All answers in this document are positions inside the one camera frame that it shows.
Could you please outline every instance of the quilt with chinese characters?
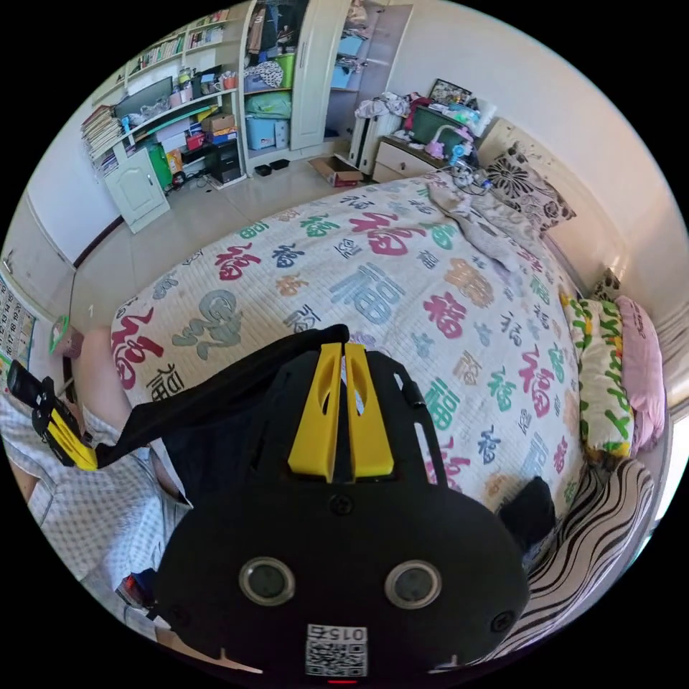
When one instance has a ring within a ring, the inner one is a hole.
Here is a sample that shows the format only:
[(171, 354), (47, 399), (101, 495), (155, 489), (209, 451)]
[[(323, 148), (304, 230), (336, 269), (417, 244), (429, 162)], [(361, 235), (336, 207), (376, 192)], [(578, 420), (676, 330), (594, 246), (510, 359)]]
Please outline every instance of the quilt with chinese characters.
[(112, 350), (131, 404), (199, 384), (292, 332), (345, 323), (418, 383), (454, 489), (497, 510), (538, 474), (561, 519), (583, 464), (558, 297), (572, 290), (540, 241), (502, 234), (500, 222), (519, 269), (478, 252), (428, 198), (429, 185), (451, 184), (434, 172), (351, 189), (197, 251), (116, 314)]

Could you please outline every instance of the picture frame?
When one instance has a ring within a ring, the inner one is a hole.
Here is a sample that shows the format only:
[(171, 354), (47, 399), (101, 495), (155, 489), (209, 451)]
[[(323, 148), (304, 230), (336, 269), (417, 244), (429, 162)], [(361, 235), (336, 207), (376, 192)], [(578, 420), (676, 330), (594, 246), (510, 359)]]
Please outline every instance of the picture frame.
[(472, 95), (468, 88), (457, 86), (449, 81), (445, 81), (445, 79), (436, 79), (428, 97), (436, 103), (442, 103), (444, 106), (457, 102), (465, 106), (472, 98)]

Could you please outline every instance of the headboard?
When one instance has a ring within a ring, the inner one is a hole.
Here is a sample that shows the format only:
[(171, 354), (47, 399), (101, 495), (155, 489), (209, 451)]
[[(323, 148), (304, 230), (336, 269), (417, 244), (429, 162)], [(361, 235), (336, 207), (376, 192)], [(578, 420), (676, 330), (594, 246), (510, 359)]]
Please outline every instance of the headboard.
[[(627, 285), (640, 285), (638, 276), (632, 275), (634, 266), (624, 239), (595, 196), (530, 134), (503, 118), (496, 118), (479, 144), (479, 162), (485, 167), (516, 141), (521, 143), (534, 170), (562, 194), (576, 213), (575, 218), (549, 230), (544, 237), (556, 257), (565, 258), (564, 267), (574, 270), (578, 277), (577, 280), (572, 276), (575, 282), (587, 293), (604, 269), (612, 268)], [(634, 298), (632, 291), (633, 287), (625, 289)]]

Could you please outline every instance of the qr code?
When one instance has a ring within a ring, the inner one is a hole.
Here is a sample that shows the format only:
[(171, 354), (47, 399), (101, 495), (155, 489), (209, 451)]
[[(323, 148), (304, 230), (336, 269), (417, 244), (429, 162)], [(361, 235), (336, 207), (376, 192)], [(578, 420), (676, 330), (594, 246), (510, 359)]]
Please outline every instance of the qr code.
[(366, 630), (310, 624), (306, 638), (306, 673), (320, 677), (365, 677)]

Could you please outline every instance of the black strap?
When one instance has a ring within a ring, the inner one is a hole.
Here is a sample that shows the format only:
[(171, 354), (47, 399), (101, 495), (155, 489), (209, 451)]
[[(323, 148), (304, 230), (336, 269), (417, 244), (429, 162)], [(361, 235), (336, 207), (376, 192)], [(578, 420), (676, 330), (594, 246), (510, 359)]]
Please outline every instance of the black strap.
[(240, 359), (193, 388), (164, 400), (137, 405), (116, 445), (101, 443), (96, 447), (99, 468), (171, 433), (181, 424), (191, 425), (240, 408), (257, 387), (270, 385), (283, 364), (305, 352), (320, 350), (325, 344), (344, 344), (349, 338), (350, 332), (345, 325), (289, 335)]

